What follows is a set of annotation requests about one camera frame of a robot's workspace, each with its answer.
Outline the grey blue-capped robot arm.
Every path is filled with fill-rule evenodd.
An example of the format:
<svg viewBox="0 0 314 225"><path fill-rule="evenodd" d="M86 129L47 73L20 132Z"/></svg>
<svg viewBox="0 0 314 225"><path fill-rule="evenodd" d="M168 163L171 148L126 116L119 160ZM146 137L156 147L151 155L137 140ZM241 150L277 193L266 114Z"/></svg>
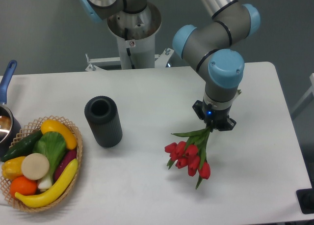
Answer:
<svg viewBox="0 0 314 225"><path fill-rule="evenodd" d="M79 0L94 22L106 21L116 37L123 69L155 66L155 34L159 10L148 0ZM230 47L255 33L261 24L258 10L238 0L201 0L212 23L202 29L180 28L172 41L176 54L205 81L205 93L193 109L211 129L230 131L236 122L229 111L238 96L244 60Z"/></svg>

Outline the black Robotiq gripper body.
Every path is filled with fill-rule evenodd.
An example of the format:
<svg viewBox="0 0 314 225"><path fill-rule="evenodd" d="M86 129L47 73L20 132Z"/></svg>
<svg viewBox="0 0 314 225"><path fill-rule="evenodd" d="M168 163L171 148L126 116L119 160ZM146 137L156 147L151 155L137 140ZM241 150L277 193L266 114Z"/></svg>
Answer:
<svg viewBox="0 0 314 225"><path fill-rule="evenodd" d="M213 105L206 105L204 101L197 100L192 108L211 131L231 131L236 126L236 121L229 116L231 107L215 110Z"/></svg>

